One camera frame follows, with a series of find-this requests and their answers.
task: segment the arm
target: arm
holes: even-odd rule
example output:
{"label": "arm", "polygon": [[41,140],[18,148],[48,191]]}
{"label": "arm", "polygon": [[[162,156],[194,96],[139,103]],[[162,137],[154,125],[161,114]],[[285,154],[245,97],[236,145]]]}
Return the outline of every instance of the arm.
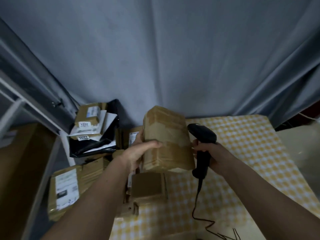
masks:
{"label": "arm", "polygon": [[109,239],[129,173],[138,167],[138,159],[146,150],[162,146],[158,141],[143,143],[142,133],[138,133],[130,148],[112,160],[98,180],[44,235],[43,240]]}
{"label": "arm", "polygon": [[319,239],[320,219],[281,193],[220,144],[198,143],[209,151],[210,168],[224,177],[266,239]]}

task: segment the table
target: table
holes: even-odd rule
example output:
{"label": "table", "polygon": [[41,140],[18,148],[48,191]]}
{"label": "table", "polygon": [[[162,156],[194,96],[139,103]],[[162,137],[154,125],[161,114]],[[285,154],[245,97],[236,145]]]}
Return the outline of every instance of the table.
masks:
{"label": "table", "polygon": [[[237,158],[278,190],[320,217],[318,199],[290,159],[267,117],[213,117],[188,119],[187,123],[199,123],[209,127],[217,134],[218,142]],[[141,239],[204,230],[208,223],[191,217],[198,180],[191,172],[187,172],[166,174],[166,182],[168,202],[140,207],[139,216],[134,220],[115,222],[110,239]],[[203,181],[195,216],[230,227],[253,221],[226,181],[210,169]]]}

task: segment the sticker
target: sticker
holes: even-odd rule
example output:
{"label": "sticker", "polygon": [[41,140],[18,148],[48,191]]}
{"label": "sticker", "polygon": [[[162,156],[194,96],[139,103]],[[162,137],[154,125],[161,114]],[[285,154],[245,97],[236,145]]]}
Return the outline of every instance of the sticker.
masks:
{"label": "sticker", "polygon": [[14,141],[17,132],[17,130],[6,132],[3,138],[0,140],[0,148],[7,147],[8,145],[10,145]]}
{"label": "sticker", "polygon": [[138,133],[139,133],[138,131],[129,133],[129,146],[131,146],[134,143],[134,140],[136,139],[136,136],[138,135]]}
{"label": "sticker", "polygon": [[87,110],[87,118],[94,117],[94,116],[98,117],[99,114],[100,114],[99,106],[92,106],[92,107],[89,107]]}
{"label": "sticker", "polygon": [[79,124],[79,128],[85,128],[85,127],[90,127],[91,126],[91,122],[90,121],[81,121],[78,122]]}
{"label": "sticker", "polygon": [[78,141],[84,141],[84,140],[90,140],[90,137],[85,135],[85,136],[77,136]]}
{"label": "sticker", "polygon": [[129,176],[128,176],[128,188],[131,187],[132,185],[132,175],[136,174],[136,171],[132,171],[131,173],[129,173]]}
{"label": "sticker", "polygon": [[172,168],[172,169],[170,169],[170,170],[168,170],[168,171],[174,172],[174,173],[184,173],[184,172],[186,172],[187,170],[182,169],[182,168]]}
{"label": "sticker", "polygon": [[57,210],[62,210],[71,206],[79,199],[76,169],[72,169],[56,176],[56,195]]}

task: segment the left hand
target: left hand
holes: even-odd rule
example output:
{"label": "left hand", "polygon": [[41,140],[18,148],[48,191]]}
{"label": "left hand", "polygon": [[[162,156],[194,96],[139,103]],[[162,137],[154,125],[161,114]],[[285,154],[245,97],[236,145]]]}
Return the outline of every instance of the left hand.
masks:
{"label": "left hand", "polygon": [[130,168],[130,172],[138,168],[141,162],[141,159],[140,159],[141,156],[148,149],[160,148],[163,146],[162,142],[156,141],[156,140],[142,142],[142,138],[143,138],[143,129],[139,131],[133,144],[128,149],[126,149],[121,156],[119,156],[128,165],[128,167]]}

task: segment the gray fabric backdrop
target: gray fabric backdrop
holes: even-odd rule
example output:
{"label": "gray fabric backdrop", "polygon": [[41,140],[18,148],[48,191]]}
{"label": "gray fabric backdrop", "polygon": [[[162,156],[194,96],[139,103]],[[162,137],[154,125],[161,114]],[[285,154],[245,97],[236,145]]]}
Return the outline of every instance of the gray fabric backdrop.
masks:
{"label": "gray fabric backdrop", "polygon": [[0,17],[80,103],[130,121],[259,113],[320,99],[320,0],[0,0]]}

